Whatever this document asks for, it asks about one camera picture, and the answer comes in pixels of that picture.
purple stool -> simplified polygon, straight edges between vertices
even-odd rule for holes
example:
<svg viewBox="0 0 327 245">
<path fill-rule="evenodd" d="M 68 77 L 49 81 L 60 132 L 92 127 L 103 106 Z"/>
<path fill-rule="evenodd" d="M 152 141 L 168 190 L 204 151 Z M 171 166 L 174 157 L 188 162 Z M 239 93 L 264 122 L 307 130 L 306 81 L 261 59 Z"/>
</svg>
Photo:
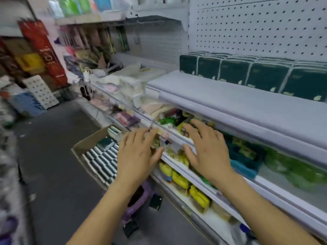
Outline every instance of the purple stool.
<svg viewBox="0 0 327 245">
<path fill-rule="evenodd" d="M 144 181 L 136 190 L 131 198 L 127 209 L 125 210 L 122 223 L 123 231 L 127 238 L 129 238 L 134 231 L 138 229 L 138 225 L 135 220 L 132 219 L 132 215 L 147 201 L 147 199 L 153 195 L 152 189 L 147 181 Z"/>
</svg>

forearm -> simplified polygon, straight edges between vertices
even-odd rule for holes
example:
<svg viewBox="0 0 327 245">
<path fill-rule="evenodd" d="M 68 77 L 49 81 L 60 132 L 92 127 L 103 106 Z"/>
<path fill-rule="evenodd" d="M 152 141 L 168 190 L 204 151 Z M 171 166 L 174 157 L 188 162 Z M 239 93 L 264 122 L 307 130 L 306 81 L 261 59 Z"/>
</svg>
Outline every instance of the forearm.
<svg viewBox="0 0 327 245">
<path fill-rule="evenodd" d="M 67 245 L 111 244 L 118 223 L 132 195 L 133 191 L 121 182 L 112 183 Z"/>
<path fill-rule="evenodd" d="M 319 244 L 296 222 L 254 191 L 242 176 L 235 174 L 224 196 L 239 210 L 262 245 Z"/>
</svg>

left hand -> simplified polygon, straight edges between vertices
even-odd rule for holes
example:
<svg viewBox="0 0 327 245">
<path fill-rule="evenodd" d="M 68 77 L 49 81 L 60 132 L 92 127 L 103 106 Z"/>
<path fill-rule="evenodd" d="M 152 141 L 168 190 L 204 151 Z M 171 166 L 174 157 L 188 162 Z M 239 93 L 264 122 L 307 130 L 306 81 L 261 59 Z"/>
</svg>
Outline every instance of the left hand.
<svg viewBox="0 0 327 245">
<path fill-rule="evenodd" d="M 144 138 L 147 131 L 149 128 L 129 132 L 119 143 L 116 181 L 128 187 L 133 193 L 150 175 L 164 150 L 160 147 L 151 156 L 150 147 L 158 129 L 152 129 Z"/>
</svg>

floor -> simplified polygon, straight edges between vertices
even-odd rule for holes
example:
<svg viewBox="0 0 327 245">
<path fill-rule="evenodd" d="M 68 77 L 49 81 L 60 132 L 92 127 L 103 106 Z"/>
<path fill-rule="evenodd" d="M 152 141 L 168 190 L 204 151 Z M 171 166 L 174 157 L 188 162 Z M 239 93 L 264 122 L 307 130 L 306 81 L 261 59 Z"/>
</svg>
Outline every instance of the floor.
<svg viewBox="0 0 327 245">
<path fill-rule="evenodd" d="M 70 151 L 96 130 L 75 102 L 60 104 L 14 127 L 38 245 L 65 244 L 103 196 Z M 120 226 L 116 245 L 210 244 L 165 197 L 159 211 L 146 203 L 135 220 L 140 229 L 127 239 Z"/>
</svg>

teal package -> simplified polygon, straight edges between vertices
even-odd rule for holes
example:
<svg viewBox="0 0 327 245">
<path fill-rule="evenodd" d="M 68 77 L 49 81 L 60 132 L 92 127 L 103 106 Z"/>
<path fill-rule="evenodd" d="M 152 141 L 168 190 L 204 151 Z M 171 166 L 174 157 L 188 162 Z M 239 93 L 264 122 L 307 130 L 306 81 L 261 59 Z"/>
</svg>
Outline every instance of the teal package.
<svg viewBox="0 0 327 245">
<path fill-rule="evenodd" d="M 220 59 L 215 57 L 199 57 L 198 76 L 218 80 Z"/>
<path fill-rule="evenodd" d="M 282 93 L 323 102 L 327 94 L 327 71 L 293 69 Z"/>
<path fill-rule="evenodd" d="M 289 67 L 269 63 L 253 63 L 246 85 L 277 93 Z"/>
<path fill-rule="evenodd" d="M 197 55 L 180 55 L 180 72 L 196 75 L 198 58 Z"/>
<path fill-rule="evenodd" d="M 220 66 L 220 80 L 244 85 L 251 62 L 224 60 Z"/>
</svg>

